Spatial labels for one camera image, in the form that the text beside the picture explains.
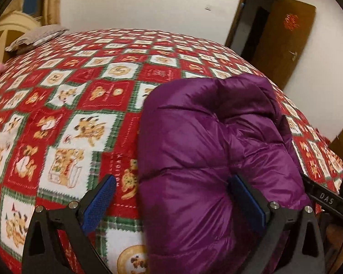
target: door handle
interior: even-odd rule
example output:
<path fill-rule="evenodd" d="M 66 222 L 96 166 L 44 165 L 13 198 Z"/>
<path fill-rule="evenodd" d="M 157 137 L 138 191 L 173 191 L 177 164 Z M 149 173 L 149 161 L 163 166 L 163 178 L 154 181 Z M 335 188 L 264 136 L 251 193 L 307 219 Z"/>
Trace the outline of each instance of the door handle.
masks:
<path fill-rule="evenodd" d="M 292 57 L 292 61 L 294 62 L 294 61 L 296 61 L 296 58 L 297 58 L 297 52 L 295 51 L 294 53 L 292 52 L 292 51 L 290 51 L 290 54 L 292 54 L 293 55 L 293 57 Z"/>

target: bed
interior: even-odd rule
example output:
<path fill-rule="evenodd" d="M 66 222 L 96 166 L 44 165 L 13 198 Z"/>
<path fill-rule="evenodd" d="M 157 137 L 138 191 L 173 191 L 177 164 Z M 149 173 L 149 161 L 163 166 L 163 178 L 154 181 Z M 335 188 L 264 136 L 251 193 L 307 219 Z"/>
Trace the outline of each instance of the bed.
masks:
<path fill-rule="evenodd" d="M 0 256 L 13 273 L 37 205 L 79 200 L 105 174 L 117 179 L 106 216 L 89 238 L 113 273 L 146 273 L 137 209 L 137 131 L 143 101 L 178 78 L 264 76 L 232 50 L 161 31 L 104 29 L 61 36 L 11 59 L 0 77 Z M 303 172 L 338 191 L 340 159 L 276 87 Z M 82 273 L 66 239 L 65 254 Z"/>

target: black cable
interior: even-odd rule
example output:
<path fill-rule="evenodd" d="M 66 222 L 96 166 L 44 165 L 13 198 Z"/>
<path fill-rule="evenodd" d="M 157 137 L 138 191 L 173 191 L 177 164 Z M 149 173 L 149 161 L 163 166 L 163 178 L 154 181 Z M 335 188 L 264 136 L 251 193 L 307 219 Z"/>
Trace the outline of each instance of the black cable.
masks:
<path fill-rule="evenodd" d="M 330 271 L 333 269 L 334 264 L 335 264 L 336 261 L 338 260 L 338 257 L 339 257 L 339 255 L 340 255 L 340 253 L 342 252 L 342 250 L 343 250 L 343 242 L 342 242 L 342 245 L 340 246 L 340 249 L 339 249 L 339 251 L 338 251 L 338 253 L 337 253 L 337 256 L 335 257 L 334 262 L 332 263 L 332 265 L 330 266 L 329 270 L 327 271 L 327 274 L 329 274 Z"/>

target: door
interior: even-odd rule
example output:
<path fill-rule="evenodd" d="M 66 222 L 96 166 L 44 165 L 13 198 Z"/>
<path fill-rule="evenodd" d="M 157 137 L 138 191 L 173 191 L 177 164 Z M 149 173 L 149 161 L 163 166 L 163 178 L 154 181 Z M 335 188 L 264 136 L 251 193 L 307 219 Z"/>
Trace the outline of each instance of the door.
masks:
<path fill-rule="evenodd" d="M 273 3 L 251 64 L 283 89 L 309 37 L 315 6 L 296 0 Z"/>

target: purple fabric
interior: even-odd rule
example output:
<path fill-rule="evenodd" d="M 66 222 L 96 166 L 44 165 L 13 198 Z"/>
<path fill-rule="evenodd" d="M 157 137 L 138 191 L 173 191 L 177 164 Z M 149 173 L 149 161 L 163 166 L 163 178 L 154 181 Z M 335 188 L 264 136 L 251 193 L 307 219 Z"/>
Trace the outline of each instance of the purple fabric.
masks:
<path fill-rule="evenodd" d="M 144 103 L 138 146 L 150 273 L 239 268 L 257 238 L 227 193 L 231 174 L 244 175 L 268 201 L 310 205 L 291 138 L 264 77 L 180 79 L 156 88 Z"/>

